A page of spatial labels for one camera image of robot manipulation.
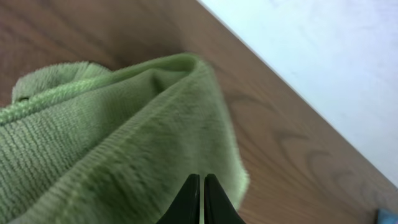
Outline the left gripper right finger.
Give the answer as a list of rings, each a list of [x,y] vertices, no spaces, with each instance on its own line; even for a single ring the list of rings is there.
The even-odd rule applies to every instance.
[[[204,181],[204,223],[246,224],[214,174],[208,174]]]

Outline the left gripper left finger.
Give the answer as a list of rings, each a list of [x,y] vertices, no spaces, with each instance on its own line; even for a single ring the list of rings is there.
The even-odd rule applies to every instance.
[[[190,174],[157,224],[199,224],[200,176]]]

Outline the light green microfiber cloth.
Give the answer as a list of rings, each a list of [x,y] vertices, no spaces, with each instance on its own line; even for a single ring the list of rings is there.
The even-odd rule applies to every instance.
[[[177,54],[112,71],[60,63],[1,110],[2,223],[155,223],[190,174],[248,189],[211,66]]]

